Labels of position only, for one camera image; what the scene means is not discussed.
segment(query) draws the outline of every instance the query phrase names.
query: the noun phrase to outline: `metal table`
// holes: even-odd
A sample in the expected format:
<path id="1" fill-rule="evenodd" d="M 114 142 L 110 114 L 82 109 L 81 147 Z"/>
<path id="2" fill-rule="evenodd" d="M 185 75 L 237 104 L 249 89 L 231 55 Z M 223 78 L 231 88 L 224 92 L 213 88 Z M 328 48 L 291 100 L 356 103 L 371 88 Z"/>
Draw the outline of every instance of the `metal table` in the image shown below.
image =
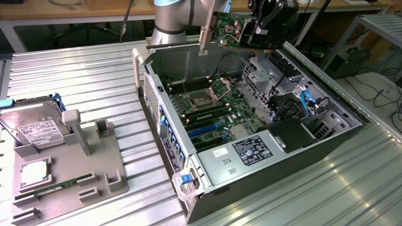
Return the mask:
<path id="1" fill-rule="evenodd" d="M 8 96 L 56 90 L 66 108 L 82 113 L 82 126 L 98 118 L 114 124 L 128 176 L 125 194 L 41 225 L 185 224 L 134 93 L 130 50 L 137 45 L 144 42 L 14 54 L 8 64 Z M 8 210 L 14 153 L 9 135 L 0 139 L 0 209 Z M 400 169 L 402 146 L 372 123 L 323 161 L 192 225 L 400 225 Z M 2 225 L 8 216 L 0 211 Z"/>
<path id="2" fill-rule="evenodd" d="M 391 43 L 393 43 L 399 48 L 402 48 L 402 16 L 396 14 L 384 14 L 384 15 L 359 15 L 351 22 L 347 30 L 341 38 L 339 39 L 333 50 L 325 56 L 320 68 L 325 70 L 335 55 L 340 48 L 343 47 L 347 39 L 349 38 L 353 30 L 356 29 L 357 25 L 364 26 L 367 29 L 373 31 L 379 36 L 387 39 Z"/>

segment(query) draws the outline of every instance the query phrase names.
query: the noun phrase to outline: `motherboard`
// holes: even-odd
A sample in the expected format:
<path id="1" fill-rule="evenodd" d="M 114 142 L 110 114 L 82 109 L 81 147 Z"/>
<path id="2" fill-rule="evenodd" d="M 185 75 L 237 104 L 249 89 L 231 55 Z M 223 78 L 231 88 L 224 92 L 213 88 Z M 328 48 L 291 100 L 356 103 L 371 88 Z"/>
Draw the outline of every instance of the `motherboard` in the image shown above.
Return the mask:
<path id="1" fill-rule="evenodd" d="M 216 23 L 212 30 L 211 40 L 228 47 L 241 47 L 240 36 L 243 28 L 248 21 L 255 20 L 255 17 L 213 12 L 213 20 Z"/>
<path id="2" fill-rule="evenodd" d="M 232 13 L 213 12 L 211 41 L 224 47 L 257 49 L 279 49 L 284 40 L 289 40 L 289 29 L 279 25 L 265 35 L 255 35 L 256 17 Z"/>
<path id="3" fill-rule="evenodd" d="M 263 125 L 231 81 L 215 78 L 209 87 L 169 96 L 197 152 L 253 134 Z"/>

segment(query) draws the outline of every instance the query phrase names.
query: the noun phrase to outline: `warning label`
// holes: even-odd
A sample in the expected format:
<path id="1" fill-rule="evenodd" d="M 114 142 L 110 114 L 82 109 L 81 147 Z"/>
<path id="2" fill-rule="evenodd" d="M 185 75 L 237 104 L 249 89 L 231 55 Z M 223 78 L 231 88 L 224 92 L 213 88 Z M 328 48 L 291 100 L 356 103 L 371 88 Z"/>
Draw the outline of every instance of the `warning label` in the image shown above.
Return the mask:
<path id="1" fill-rule="evenodd" d="M 236 150 L 245 166 L 251 166 L 260 160 L 272 156 L 272 153 L 264 145 L 259 135 L 232 144 L 232 147 Z"/>
<path id="2" fill-rule="evenodd" d="M 53 120 L 17 127 L 20 133 L 34 146 L 61 140 L 62 136 Z"/>

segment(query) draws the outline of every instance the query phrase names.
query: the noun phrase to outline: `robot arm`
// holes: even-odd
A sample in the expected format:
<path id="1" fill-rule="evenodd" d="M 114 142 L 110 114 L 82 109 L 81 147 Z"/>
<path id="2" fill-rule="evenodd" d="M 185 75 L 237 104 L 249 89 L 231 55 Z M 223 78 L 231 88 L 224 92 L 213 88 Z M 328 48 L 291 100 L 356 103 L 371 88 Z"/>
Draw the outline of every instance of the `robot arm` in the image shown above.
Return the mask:
<path id="1" fill-rule="evenodd" d="M 211 40 L 212 12 L 228 13 L 231 0 L 154 0 L 154 30 L 150 44 L 185 41 L 185 25 L 202 26 L 200 49 Z M 296 0 L 248 0 L 252 18 L 243 25 L 239 46 L 277 49 L 285 41 L 283 23 L 297 11 Z"/>
<path id="2" fill-rule="evenodd" d="M 185 26 L 204 26 L 208 10 L 229 12 L 231 0 L 153 0 L 154 29 L 150 45 L 184 42 Z"/>
<path id="3" fill-rule="evenodd" d="M 277 49 L 285 41 L 283 24 L 297 11 L 296 0 L 248 0 L 251 15 L 240 45 L 247 48 Z"/>

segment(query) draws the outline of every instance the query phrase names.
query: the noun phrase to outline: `blue cable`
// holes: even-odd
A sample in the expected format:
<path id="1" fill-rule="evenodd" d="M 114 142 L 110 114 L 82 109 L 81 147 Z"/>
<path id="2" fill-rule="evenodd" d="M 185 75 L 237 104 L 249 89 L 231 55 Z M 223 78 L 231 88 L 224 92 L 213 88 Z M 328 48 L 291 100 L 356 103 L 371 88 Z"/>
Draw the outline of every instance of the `blue cable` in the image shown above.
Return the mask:
<path id="1" fill-rule="evenodd" d="M 304 110 L 305 110 L 307 117 L 308 117 L 308 108 L 307 108 L 307 103 L 305 103 L 305 100 L 304 100 L 304 96 L 307 96 L 307 100 L 308 100 L 308 101 L 312 101 L 313 103 L 315 103 L 316 101 L 315 101 L 315 99 L 312 98 L 309 91 L 308 91 L 308 90 L 303 90 L 301 93 L 300 93 L 300 100 L 301 100 L 301 105 L 303 105 L 303 108 L 304 108 Z"/>

